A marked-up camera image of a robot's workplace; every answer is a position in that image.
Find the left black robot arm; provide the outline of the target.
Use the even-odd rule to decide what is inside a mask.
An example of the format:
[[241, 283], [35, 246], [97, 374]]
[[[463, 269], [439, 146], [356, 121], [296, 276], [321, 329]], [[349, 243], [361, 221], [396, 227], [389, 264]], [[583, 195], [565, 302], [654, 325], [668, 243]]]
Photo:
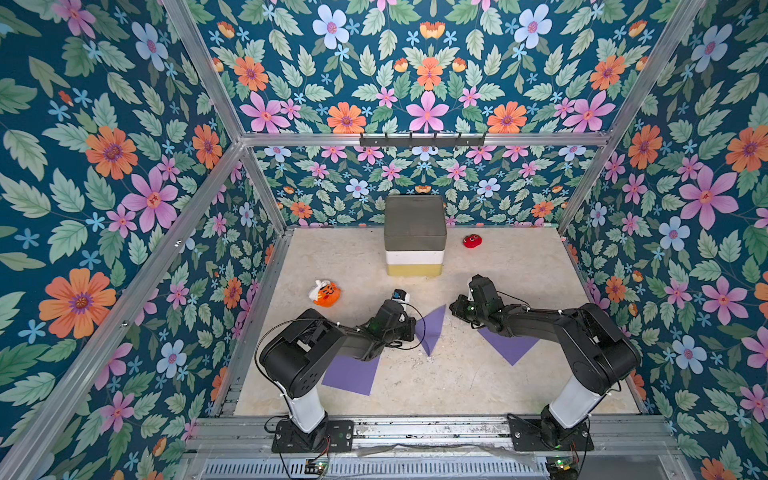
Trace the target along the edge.
[[347, 327], [307, 309], [281, 326], [266, 346], [256, 348], [254, 363], [282, 394], [293, 431], [315, 439], [328, 421], [317, 384], [332, 362], [339, 356], [371, 362], [386, 349], [403, 350], [416, 339], [417, 319], [404, 303], [387, 299], [362, 325]]

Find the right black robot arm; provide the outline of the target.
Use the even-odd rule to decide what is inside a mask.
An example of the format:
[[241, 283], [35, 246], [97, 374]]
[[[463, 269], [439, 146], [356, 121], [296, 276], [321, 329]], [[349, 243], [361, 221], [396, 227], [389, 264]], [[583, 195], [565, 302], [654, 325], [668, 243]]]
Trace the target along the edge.
[[571, 377], [542, 411], [541, 430], [546, 433], [574, 430], [641, 364], [637, 348], [595, 303], [566, 309], [533, 308], [522, 301], [506, 304], [492, 280], [477, 274], [449, 310], [470, 326], [504, 338], [534, 338], [560, 346]]

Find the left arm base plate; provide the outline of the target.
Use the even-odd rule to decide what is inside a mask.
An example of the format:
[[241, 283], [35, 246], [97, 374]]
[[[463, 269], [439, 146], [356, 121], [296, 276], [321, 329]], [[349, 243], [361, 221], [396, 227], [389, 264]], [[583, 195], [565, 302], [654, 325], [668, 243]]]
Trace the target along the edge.
[[345, 453], [352, 450], [355, 423], [350, 420], [323, 420], [310, 433], [291, 420], [281, 420], [275, 429], [273, 453]]

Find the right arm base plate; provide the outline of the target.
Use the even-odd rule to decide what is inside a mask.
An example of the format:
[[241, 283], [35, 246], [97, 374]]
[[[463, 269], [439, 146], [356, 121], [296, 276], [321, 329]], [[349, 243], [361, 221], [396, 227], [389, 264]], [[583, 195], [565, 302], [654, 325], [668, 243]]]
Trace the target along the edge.
[[589, 419], [572, 428], [563, 428], [553, 417], [527, 419], [508, 413], [506, 420], [517, 452], [593, 451]]

